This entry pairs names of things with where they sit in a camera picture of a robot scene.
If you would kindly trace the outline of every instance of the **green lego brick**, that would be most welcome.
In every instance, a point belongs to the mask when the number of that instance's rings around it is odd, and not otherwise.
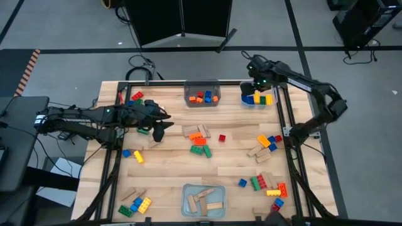
[[[257,177],[256,177],[256,176],[253,176],[252,178],[250,178],[250,180],[251,180],[251,184],[252,184],[253,187],[254,187],[254,191],[259,191],[259,190],[261,190],[261,188],[260,188],[260,186],[259,186],[259,184],[258,184],[258,180],[257,180]]]
[[[131,217],[133,215],[133,211],[131,211],[130,208],[125,207],[124,205],[120,206],[119,213],[123,214],[126,217]]]
[[[197,155],[202,155],[202,153],[204,152],[202,148],[198,148],[198,147],[196,147],[196,146],[194,146],[194,145],[191,146],[190,151],[191,151],[192,153],[194,153],[194,154],[197,154]]]
[[[148,135],[148,134],[149,134],[149,131],[145,131],[145,130],[143,130],[143,129],[137,129],[137,132],[142,133],[142,134],[145,134],[145,135]]]
[[[260,97],[259,97],[259,104],[261,104],[261,105],[266,105],[266,98],[265,98],[265,96],[260,96]]]
[[[207,158],[212,157],[211,150],[209,149],[208,145],[204,145],[204,151],[205,151],[205,154],[207,155]]]

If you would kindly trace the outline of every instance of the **plastic container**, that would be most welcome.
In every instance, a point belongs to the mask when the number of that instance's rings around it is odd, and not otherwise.
[[[265,109],[267,107],[271,107],[276,105],[276,103],[278,102],[278,88],[276,87],[271,87],[270,90],[264,91],[260,93],[260,96],[263,95],[268,95],[271,94],[272,95],[272,104],[271,105],[261,105],[261,104],[248,104],[246,102],[243,102],[243,100],[241,99],[240,96],[240,102],[241,102],[241,106],[243,108],[247,108],[247,109]]]
[[[200,202],[196,202],[197,212],[192,213],[190,205],[188,204],[187,196],[196,195],[204,190],[210,188],[214,189],[214,192],[206,196],[207,203],[222,202],[224,207],[221,209],[208,210],[207,216],[203,216],[201,212]],[[191,185],[185,184],[182,191],[182,215],[184,217],[197,217],[197,218],[209,218],[209,219],[222,219],[226,215],[226,188],[224,186],[212,186],[212,185]]]
[[[211,91],[213,96],[218,96],[218,101],[211,103],[190,103],[189,97],[196,97],[197,92],[203,92],[205,95],[205,91]],[[214,80],[187,80],[184,82],[184,101],[186,102],[187,106],[189,107],[216,107],[220,101],[220,85],[219,81]]]

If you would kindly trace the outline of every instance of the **yellow lego brick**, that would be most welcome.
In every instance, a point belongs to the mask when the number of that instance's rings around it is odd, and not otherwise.
[[[272,105],[272,94],[265,96],[266,105]]]
[[[135,151],[134,156],[136,157],[138,163],[144,162],[143,156],[141,155],[141,153],[139,151]]]
[[[264,135],[259,135],[257,137],[257,141],[259,141],[264,146],[264,148],[267,148],[271,144],[271,142]]]
[[[254,94],[254,104],[259,104],[259,92]]]
[[[266,196],[280,196],[281,190],[267,190]]]
[[[149,198],[144,198],[144,201],[138,207],[138,212],[144,214],[145,211],[148,209],[149,205],[151,204],[151,202],[152,202],[152,200],[150,200]]]

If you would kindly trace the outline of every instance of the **wooden table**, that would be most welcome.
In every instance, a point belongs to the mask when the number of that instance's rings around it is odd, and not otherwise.
[[[100,88],[97,106],[114,104],[117,82],[103,82]],[[181,222],[199,220],[183,217],[180,211],[182,202],[182,186],[186,183],[202,185],[223,185],[227,191],[227,211],[225,221],[254,220],[253,207],[269,207],[274,199],[267,197],[262,191],[254,191],[249,178],[261,171],[272,172],[275,176],[283,176],[288,188],[289,197],[281,209],[284,217],[295,214],[295,205],[291,191],[290,175],[285,157],[283,142],[278,150],[272,153],[272,158],[257,164],[254,158],[246,153],[255,147],[260,134],[281,134],[278,111],[275,105],[264,110],[243,109],[240,105],[240,88],[238,86],[221,86],[222,98],[217,107],[188,108],[183,100],[183,87],[158,86],[135,87],[132,94],[141,91],[144,99],[153,99],[163,106],[175,123],[165,131],[164,142],[148,149],[148,138],[131,129],[124,138],[123,149],[130,148],[133,143],[145,146],[142,151],[145,164],[138,164],[134,158],[121,160],[113,221],[143,222],[145,217],[152,217],[153,222]],[[307,94],[295,87],[289,87],[293,112],[296,122],[305,122],[312,117],[312,111]],[[206,124],[212,137],[208,145],[212,158],[197,156],[189,151],[192,142],[182,134],[182,126]],[[219,134],[226,135],[224,143],[218,142]],[[321,149],[319,141],[308,139],[307,144]],[[86,158],[91,155],[99,144],[90,141]],[[307,169],[310,188],[325,207],[337,214],[334,196],[330,185],[327,168],[320,153],[302,146],[303,157]],[[100,150],[84,166],[74,205],[72,219],[79,217],[89,206],[99,191],[105,151]],[[115,152],[112,155],[111,167]],[[237,185],[241,179],[247,179],[247,187]],[[145,188],[145,196],[153,202],[147,212],[142,215],[135,213],[127,218],[118,213],[120,205],[130,206],[132,200],[121,202],[122,193],[129,187]],[[307,215],[307,207],[302,190],[301,203],[303,212]],[[106,217],[109,194],[105,195],[102,217]]]

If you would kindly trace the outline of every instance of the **gray floor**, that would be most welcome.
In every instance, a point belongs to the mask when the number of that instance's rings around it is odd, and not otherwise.
[[[0,28],[17,0],[0,1]],[[291,0],[304,46],[340,46],[332,26],[334,12],[324,0]],[[234,0],[231,27],[239,31],[229,45],[295,46],[282,0]],[[402,45],[402,31],[391,23],[376,37],[383,45]],[[155,46],[214,46],[218,42],[179,38]],[[0,48],[130,48],[128,27],[97,0],[25,0]],[[281,60],[298,72],[297,52],[258,52]],[[47,95],[54,102],[88,107],[103,80],[123,80],[130,53],[40,55],[24,95]],[[247,78],[245,60],[237,51],[145,53],[165,79]],[[340,185],[350,218],[402,222],[402,51],[377,51],[378,62],[348,66],[341,51],[306,52],[313,78],[332,82],[348,100],[349,110],[329,125],[329,136]],[[368,52],[354,60],[367,60]],[[143,79],[134,74],[133,79]],[[41,137],[51,157],[62,156],[56,142]],[[68,156],[83,156],[86,142],[61,142]],[[40,163],[44,159],[41,148]],[[59,217],[60,210],[54,216]],[[48,212],[41,215],[49,222]]]

